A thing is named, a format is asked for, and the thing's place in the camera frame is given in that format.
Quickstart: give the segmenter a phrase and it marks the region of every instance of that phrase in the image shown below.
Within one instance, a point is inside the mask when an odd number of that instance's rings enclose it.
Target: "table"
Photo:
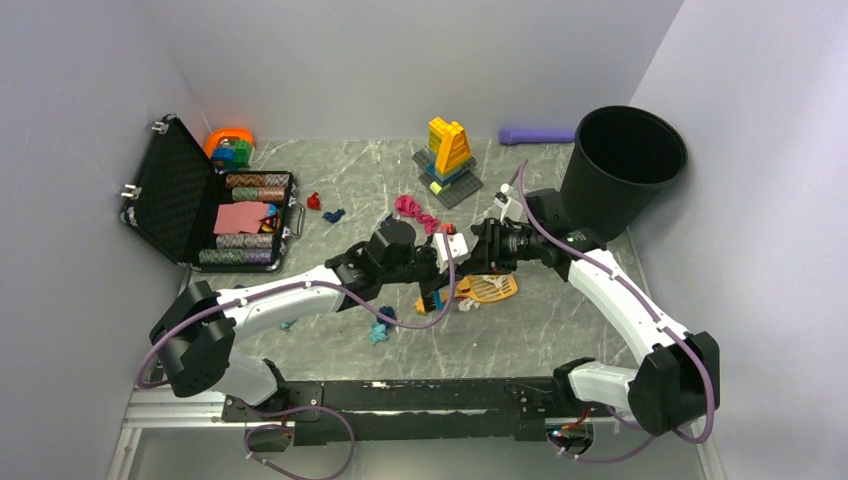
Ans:
[[[293,140],[257,145],[251,169],[290,170],[297,196],[305,203],[319,192],[324,211],[344,208],[337,224],[308,210],[300,239],[289,243],[288,258],[278,274],[198,274],[213,289],[253,286],[294,276],[367,240],[380,221],[395,212],[395,199],[412,195],[425,213],[456,225],[473,239],[468,227],[498,213],[494,193],[519,163],[530,159],[528,191],[559,188],[571,145],[503,147],[488,139],[471,140],[475,173],[484,187],[452,210],[444,209],[419,183],[412,154],[422,139]],[[423,228],[409,219],[425,239]],[[644,288],[638,257],[628,235],[610,249],[628,276]],[[383,380],[550,376],[557,366],[580,357],[609,365],[637,367],[624,340],[580,292],[536,262],[519,265],[519,293],[503,302],[470,312],[454,310],[427,330],[392,329],[389,340],[372,345],[368,333],[374,316],[361,308],[301,318],[288,331],[270,329],[241,342],[236,350],[268,358],[287,380]],[[425,321],[415,313],[417,285],[384,286],[375,306],[389,305],[407,322]]]

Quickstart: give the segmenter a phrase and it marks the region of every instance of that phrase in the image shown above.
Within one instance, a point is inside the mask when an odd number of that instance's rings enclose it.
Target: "toy building block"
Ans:
[[[418,180],[445,206],[453,208],[483,186],[469,170],[477,164],[465,128],[440,117],[430,122],[426,148],[415,152],[412,160],[424,171]]]

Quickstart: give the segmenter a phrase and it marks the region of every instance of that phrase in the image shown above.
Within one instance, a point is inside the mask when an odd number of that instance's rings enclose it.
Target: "orange toy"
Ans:
[[[206,143],[203,144],[203,151],[206,153],[206,156],[211,158],[212,152],[218,148],[218,145],[221,144],[221,140],[224,140],[225,138],[229,140],[230,143],[235,143],[236,140],[247,140],[247,143],[249,143],[251,147],[256,147],[256,145],[253,144],[253,135],[246,129],[222,128],[212,132],[212,135],[209,135],[209,138],[206,139]]]

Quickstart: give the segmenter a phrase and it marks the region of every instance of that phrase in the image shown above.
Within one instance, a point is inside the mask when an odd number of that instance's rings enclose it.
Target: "white wall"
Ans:
[[[0,478],[103,478],[180,276],[115,193],[148,122],[206,126],[139,2],[4,0],[0,25]]]
[[[632,104],[685,137],[634,232],[658,303],[722,347],[729,478],[848,477],[848,3],[686,0]]]
[[[627,103],[682,0],[145,0],[212,128],[476,137]]]

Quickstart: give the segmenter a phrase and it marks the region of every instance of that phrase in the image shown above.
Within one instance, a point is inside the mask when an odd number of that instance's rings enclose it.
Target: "gray marble surface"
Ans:
[[[503,147],[497,141],[472,140],[475,172],[485,186],[446,210],[418,182],[411,156],[423,145],[423,138],[259,144],[251,169],[290,170],[297,176],[301,202],[317,191],[325,211],[344,208],[347,214],[333,225],[308,210],[303,235],[289,244],[279,274],[193,274],[192,281],[206,280],[221,289],[302,273],[367,240],[380,220],[395,211],[395,199],[402,194],[412,195],[426,213],[453,223],[473,239],[468,227],[497,213],[493,195],[522,160],[530,159],[525,179],[529,191],[559,188],[571,153],[571,145]],[[423,242],[423,228],[414,220],[410,223]],[[610,249],[643,286],[627,235],[611,242]],[[356,308],[301,318],[289,331],[267,330],[236,349],[273,360],[289,380],[549,376],[555,367],[584,356],[636,366],[624,340],[598,309],[552,270],[528,262],[519,266],[515,278],[519,292],[505,301],[466,313],[454,307],[433,328],[392,329],[389,340],[376,345],[367,338],[374,316]],[[389,285],[372,303],[392,306],[400,320],[424,322],[425,317],[415,313],[417,294],[416,285]]]

